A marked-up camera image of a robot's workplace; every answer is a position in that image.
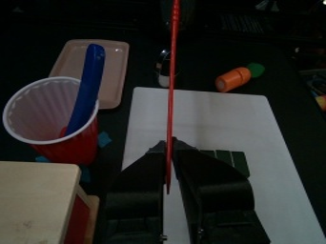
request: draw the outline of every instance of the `orange object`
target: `orange object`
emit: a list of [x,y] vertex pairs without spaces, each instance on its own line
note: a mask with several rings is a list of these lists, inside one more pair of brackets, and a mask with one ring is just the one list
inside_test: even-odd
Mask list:
[[215,86],[219,92],[227,92],[231,89],[244,85],[250,79],[250,70],[244,67],[239,67],[217,76]]

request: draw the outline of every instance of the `blue handle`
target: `blue handle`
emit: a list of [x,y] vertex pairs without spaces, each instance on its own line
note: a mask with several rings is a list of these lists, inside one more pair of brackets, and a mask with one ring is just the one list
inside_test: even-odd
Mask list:
[[92,115],[103,74],[104,60],[104,48],[100,45],[91,44],[87,48],[80,87],[65,135],[76,132],[85,125]]

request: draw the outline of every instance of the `red stick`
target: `red stick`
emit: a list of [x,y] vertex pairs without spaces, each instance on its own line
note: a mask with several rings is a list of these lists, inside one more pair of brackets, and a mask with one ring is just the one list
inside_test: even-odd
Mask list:
[[176,35],[179,23],[179,0],[175,0],[171,15],[171,62],[169,62],[169,90],[168,90],[168,128],[167,128],[167,163],[165,163],[165,180],[167,193],[169,193],[171,186],[171,160],[172,160],[172,127],[173,127],[173,89],[176,76]]

